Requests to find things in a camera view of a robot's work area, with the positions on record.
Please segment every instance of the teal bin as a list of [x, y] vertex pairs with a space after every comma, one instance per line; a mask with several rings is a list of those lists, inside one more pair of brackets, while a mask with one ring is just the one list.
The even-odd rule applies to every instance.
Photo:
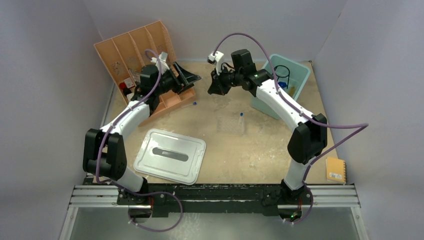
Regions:
[[[301, 94], [301, 91], [304, 88], [304, 85], [308, 80], [309, 75], [311, 74], [311, 70], [305, 65], [292, 61], [278, 54], [272, 54], [270, 56], [270, 59], [274, 68], [278, 66], [275, 69], [275, 73], [280, 76], [278, 82], [283, 82], [283, 85], [284, 83], [287, 84], [288, 82], [288, 87], [285, 87], [283, 89], [296, 101], [299, 95]], [[267, 70], [271, 75], [273, 74], [268, 61], [263, 65], [262, 69]], [[280, 117], [268, 105], [266, 105], [263, 101], [257, 99], [256, 97], [252, 97], [250, 105], [253, 108], [263, 112], [264, 114], [267, 114], [275, 119], [280, 119]]]

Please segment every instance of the gray wall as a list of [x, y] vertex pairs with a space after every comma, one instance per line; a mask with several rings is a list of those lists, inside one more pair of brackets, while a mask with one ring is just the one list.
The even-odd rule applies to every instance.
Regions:
[[[269, 54], [307, 61], [320, 51], [347, 0], [84, 0], [104, 39], [162, 20], [179, 60], [205, 61], [219, 40], [233, 32], [253, 35]], [[249, 39], [230, 38], [228, 54], [261, 50]]]
[[0, 239], [57, 239], [112, 81], [82, 0], [0, 2]]
[[[329, 122], [369, 122], [337, 153], [372, 239], [424, 235], [423, 8], [349, 0], [314, 65]], [[347, 134], [332, 131], [334, 141]]]

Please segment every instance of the notebook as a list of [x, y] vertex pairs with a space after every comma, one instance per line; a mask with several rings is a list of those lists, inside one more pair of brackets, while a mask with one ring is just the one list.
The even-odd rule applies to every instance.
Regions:
[[346, 162], [344, 160], [327, 157], [327, 181], [338, 184], [346, 184]]

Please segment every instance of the wooden table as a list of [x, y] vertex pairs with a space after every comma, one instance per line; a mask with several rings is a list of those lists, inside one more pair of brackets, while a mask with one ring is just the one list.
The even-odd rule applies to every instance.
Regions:
[[[233, 87], [225, 96], [209, 95], [213, 66], [203, 62], [180, 62], [189, 72], [200, 75], [195, 83], [197, 105], [188, 106], [138, 127], [125, 142], [128, 166], [133, 169], [146, 132], [160, 129], [206, 142], [206, 152], [196, 183], [277, 184], [287, 174], [291, 157], [287, 151], [291, 133], [282, 120], [276, 120], [250, 106], [251, 94], [241, 87]], [[309, 62], [304, 64], [312, 70]], [[114, 94], [106, 115], [110, 122], [125, 107], [119, 94]], [[311, 71], [297, 102], [309, 111], [324, 112], [314, 73]], [[244, 114], [245, 134], [233, 135], [217, 132], [218, 117], [238, 117]], [[328, 130], [328, 146], [333, 145]], [[337, 157], [336, 151], [327, 156]], [[314, 164], [306, 181], [310, 184], [327, 184], [326, 157]], [[150, 183], [171, 183], [154, 176], [145, 176]]]

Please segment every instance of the barcode sticker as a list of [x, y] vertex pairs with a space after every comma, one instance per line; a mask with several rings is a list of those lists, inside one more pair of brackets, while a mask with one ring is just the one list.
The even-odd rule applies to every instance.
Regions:
[[125, 83], [126, 87], [129, 89], [135, 86], [133, 80], [131, 80], [130, 77], [126, 78], [123, 82]]
[[335, 179], [342, 179], [342, 175], [334, 173], [334, 172], [330, 172], [330, 178], [335, 178]]

